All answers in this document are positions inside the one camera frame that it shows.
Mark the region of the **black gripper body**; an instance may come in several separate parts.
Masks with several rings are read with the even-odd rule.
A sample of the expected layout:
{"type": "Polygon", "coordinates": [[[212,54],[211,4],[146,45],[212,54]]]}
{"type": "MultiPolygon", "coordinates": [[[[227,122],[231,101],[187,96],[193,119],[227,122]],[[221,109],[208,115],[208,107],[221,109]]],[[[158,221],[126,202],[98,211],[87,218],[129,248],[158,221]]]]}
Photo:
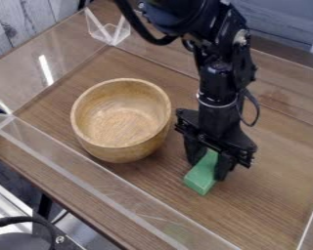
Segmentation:
{"type": "Polygon", "coordinates": [[[225,103],[215,103],[197,97],[199,109],[177,109],[176,130],[196,137],[201,144],[217,153],[227,151],[238,161],[238,165],[250,168],[258,152],[258,144],[242,130],[240,123],[254,127],[259,118],[247,122],[243,117],[246,95],[235,95],[225,103]]]}

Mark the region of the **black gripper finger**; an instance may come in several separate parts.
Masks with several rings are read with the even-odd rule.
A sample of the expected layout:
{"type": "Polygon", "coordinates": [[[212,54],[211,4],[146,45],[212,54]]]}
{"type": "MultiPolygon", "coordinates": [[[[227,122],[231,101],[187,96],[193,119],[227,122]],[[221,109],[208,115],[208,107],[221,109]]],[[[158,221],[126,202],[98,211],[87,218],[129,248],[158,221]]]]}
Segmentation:
{"type": "Polygon", "coordinates": [[[227,179],[227,176],[229,172],[235,169],[236,165],[236,158],[227,151],[221,151],[219,153],[219,159],[215,170],[215,179],[219,182],[223,182],[227,179]]]}
{"type": "Polygon", "coordinates": [[[201,144],[201,141],[192,135],[184,136],[184,147],[187,160],[191,165],[195,166],[207,154],[207,147],[201,144]]]}

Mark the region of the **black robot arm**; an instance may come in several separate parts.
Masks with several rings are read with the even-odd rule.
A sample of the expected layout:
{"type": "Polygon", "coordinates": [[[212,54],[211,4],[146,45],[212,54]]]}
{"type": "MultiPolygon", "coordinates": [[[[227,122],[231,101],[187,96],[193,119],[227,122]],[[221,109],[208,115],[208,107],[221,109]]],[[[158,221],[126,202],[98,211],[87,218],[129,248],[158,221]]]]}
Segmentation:
{"type": "Polygon", "coordinates": [[[236,165],[250,167],[258,145],[242,130],[244,103],[255,102],[248,85],[258,66],[251,55],[251,31],[236,6],[224,0],[114,0],[140,36],[157,46],[183,41],[193,53],[200,76],[199,109],[177,110],[187,159],[196,165],[209,150],[217,152],[215,179],[227,178],[236,165]]]}

